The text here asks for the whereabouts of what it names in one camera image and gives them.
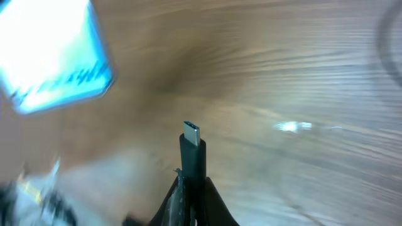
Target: black wire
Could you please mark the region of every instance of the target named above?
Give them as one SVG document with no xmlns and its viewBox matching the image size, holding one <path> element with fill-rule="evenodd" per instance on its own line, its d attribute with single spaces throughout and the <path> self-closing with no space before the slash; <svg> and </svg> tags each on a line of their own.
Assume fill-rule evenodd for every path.
<svg viewBox="0 0 402 226">
<path fill-rule="evenodd" d="M 377 52 L 383 68 L 394 82 L 402 88 L 402 75 L 391 53 L 391 28 L 402 10 L 402 0 L 397 0 L 386 11 L 378 26 Z"/>
</svg>

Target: blurred background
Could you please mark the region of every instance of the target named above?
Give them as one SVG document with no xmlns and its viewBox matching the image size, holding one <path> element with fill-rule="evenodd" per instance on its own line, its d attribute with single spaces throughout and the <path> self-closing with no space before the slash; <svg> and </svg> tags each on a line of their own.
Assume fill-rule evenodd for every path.
<svg viewBox="0 0 402 226">
<path fill-rule="evenodd" d="M 116 83 L 29 116 L 2 97 L 0 179 L 59 155 L 64 191 L 147 221 L 190 120 L 240 225 L 401 225 L 402 90 L 379 60 L 402 57 L 398 2 L 94 0 Z"/>
</svg>

